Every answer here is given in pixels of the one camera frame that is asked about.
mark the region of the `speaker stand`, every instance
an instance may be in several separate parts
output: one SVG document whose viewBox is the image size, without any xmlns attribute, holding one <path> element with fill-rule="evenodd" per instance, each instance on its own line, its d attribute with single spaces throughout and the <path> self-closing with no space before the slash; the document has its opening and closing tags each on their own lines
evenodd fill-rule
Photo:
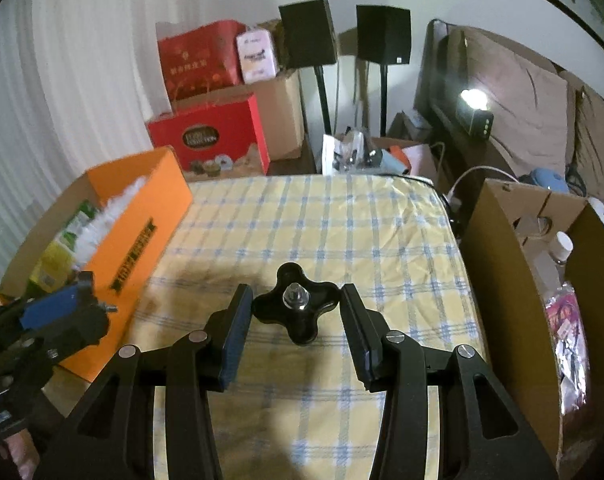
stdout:
<svg viewBox="0 0 604 480">
<path fill-rule="evenodd" d="M 317 79 L 317 89 L 320 93 L 320 106 L 322 107 L 322 118 L 324 119 L 324 133 L 332 135 L 331 116 L 329 115 L 329 103 L 326 100 L 326 86 L 324 85 L 324 68 L 314 66 L 315 78 Z"/>
<path fill-rule="evenodd" d="M 386 137 L 386 92 L 388 65 L 380 65 L 380 87 L 382 96 L 380 99 L 380 137 Z"/>
</svg>

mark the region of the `orange item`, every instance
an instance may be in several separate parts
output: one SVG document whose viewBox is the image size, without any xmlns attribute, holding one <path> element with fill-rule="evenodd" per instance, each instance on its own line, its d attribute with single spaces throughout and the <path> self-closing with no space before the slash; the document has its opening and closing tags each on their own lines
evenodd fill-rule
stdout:
<svg viewBox="0 0 604 480">
<path fill-rule="evenodd" d="M 22 296 L 40 255 L 78 206 L 89 200 L 104 207 L 140 176 L 146 176 L 146 183 L 83 269 L 93 272 L 95 296 L 117 306 L 116 313 L 108 314 L 110 327 L 99 345 L 61 363 L 87 381 L 93 381 L 117 351 L 146 280 L 191 205 L 191 190 L 173 150 L 159 148 L 87 170 L 32 228 L 0 284 L 0 298 Z"/>
<path fill-rule="evenodd" d="M 400 146 L 391 146 L 388 151 L 393 155 L 397 160 L 402 162 L 403 165 L 406 166 L 406 169 L 411 171 L 411 161 L 404 155 L 402 148 Z"/>
</svg>

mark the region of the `hand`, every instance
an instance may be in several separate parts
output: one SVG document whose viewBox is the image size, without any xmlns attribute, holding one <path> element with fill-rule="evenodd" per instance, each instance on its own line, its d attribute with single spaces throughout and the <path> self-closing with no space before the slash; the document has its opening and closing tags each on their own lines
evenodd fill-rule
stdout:
<svg viewBox="0 0 604 480">
<path fill-rule="evenodd" d="M 22 480 L 32 480 L 35 469 L 39 465 L 39 453 L 35 449 L 33 439 L 28 430 L 11 435 L 4 440 Z M 4 456 L 5 448 L 0 446 L 0 454 Z"/>
</svg>

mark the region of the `metal screw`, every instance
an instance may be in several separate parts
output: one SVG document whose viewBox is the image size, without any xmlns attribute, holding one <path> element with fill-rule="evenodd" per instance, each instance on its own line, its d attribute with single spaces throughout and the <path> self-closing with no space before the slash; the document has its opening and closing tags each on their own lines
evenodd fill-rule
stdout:
<svg viewBox="0 0 604 480">
<path fill-rule="evenodd" d="M 467 359 L 473 357 L 476 354 L 476 349 L 471 345 L 460 345 L 458 347 L 458 354 Z"/>
<path fill-rule="evenodd" d="M 291 283 L 282 295 L 282 300 L 288 308 L 303 310 L 311 299 L 308 290 L 299 283 Z"/>
<path fill-rule="evenodd" d="M 203 330 L 194 330 L 189 334 L 189 341 L 191 343 L 201 343 L 202 341 L 206 341 L 208 338 L 208 334 Z"/>
<path fill-rule="evenodd" d="M 128 359 L 129 357 L 133 357 L 135 355 L 136 348 L 133 345 L 124 345 L 119 349 L 117 354 L 123 359 Z"/>
<path fill-rule="evenodd" d="M 104 309 L 104 312 L 117 312 L 117 306 L 115 305 L 109 305 L 108 303 L 104 303 L 103 301 L 99 302 L 99 306 L 101 306 Z"/>
<path fill-rule="evenodd" d="M 391 343 L 401 343 L 404 341 L 404 337 L 403 332 L 400 332 L 399 330 L 391 330 L 386 334 L 386 340 Z"/>
</svg>

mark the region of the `gold oval label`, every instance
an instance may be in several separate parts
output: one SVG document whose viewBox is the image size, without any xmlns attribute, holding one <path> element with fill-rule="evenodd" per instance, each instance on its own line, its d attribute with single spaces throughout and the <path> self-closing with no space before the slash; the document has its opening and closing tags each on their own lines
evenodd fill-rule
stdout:
<svg viewBox="0 0 604 480">
<path fill-rule="evenodd" d="M 207 124 L 196 124 L 189 126 L 184 134 L 182 141 L 193 150 L 203 150 L 214 146 L 220 140 L 219 132 Z"/>
</svg>

